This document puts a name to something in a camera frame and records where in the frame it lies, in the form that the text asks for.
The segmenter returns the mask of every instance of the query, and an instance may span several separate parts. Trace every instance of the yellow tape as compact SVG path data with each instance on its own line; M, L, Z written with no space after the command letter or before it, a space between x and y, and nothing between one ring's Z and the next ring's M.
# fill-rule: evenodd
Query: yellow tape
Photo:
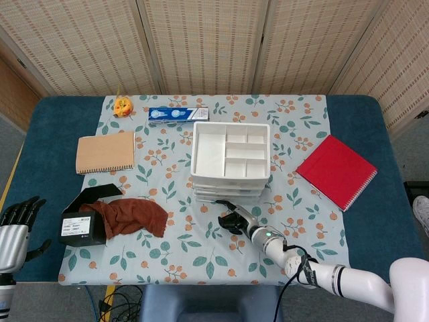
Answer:
M109 285L106 288L105 299L107 297L109 297L109 300L107 301L107 304L109 304L110 306L112 306L112 304L113 304L113 297L114 297L114 295L112 295L113 292L115 292L115 286L114 285ZM100 322L109 322L110 321L110 311L107 312L104 316L103 316L103 312L101 312L101 316L103 318L101 319L101 317L100 317Z
M9 175L9 179L7 179L5 190L3 191L3 194L1 195L0 212L3 210L3 205L5 204L6 195L7 195L7 192L9 191L9 187L11 186L13 176L15 175L15 169L16 169L16 166L18 165L19 157L21 156L21 151L22 151L22 146L21 146L21 149L19 150L18 156L16 157L15 164L13 165L11 174Z

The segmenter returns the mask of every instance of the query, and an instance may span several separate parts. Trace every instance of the spiral binding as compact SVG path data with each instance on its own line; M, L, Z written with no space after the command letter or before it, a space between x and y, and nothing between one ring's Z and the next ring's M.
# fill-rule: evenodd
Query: spiral binding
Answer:
M361 185L361 188L353 195L353 197L350 198L350 200L346 203L346 207L344 211L349 209L349 207L355 202L357 197L362 193L362 191L367 187L367 185L371 182L371 180L374 179L374 176L377 174L377 171L374 170L373 173L368 177L368 179Z
M128 164L126 166L110 166L110 167L104 167L104 168L95 168L95 169L85 169L78 171L78 174L88 174L88 173L94 173L94 172L108 172L108 171L118 171L118 170L128 170L132 169L133 165Z

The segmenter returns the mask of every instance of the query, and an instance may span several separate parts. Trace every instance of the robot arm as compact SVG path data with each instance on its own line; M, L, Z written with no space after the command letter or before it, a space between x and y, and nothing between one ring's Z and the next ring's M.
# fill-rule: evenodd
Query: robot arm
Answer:
M51 240L27 252L29 234L36 215L46 200L33 197L20 204L10 206L0 216L0 319L9 315L13 291L16 282L13 273L22 268L25 262L43 254Z
M396 260L390 268L392 288L378 275L341 265L319 264L303 248L288 246L286 238L258 222L246 209L228 201L232 213L219 217L219 225L234 234L244 234L284 268L291 280L306 288L320 287L329 293L368 303L395 314L395 322L429 321L429 262L417 258ZM298 255L296 248L304 251Z

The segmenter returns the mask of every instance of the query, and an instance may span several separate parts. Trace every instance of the white plastic drawer organizer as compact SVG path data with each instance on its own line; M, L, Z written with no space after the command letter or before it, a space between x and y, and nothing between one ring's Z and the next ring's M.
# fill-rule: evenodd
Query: white plastic drawer organizer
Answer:
M191 175L199 199L258 197L269 178L269 126L195 122Z

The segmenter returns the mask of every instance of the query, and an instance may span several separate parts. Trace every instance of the tan notebook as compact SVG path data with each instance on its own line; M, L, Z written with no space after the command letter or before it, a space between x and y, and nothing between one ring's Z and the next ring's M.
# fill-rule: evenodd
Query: tan notebook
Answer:
M134 132L79 138L76 173L125 170L134 167Z

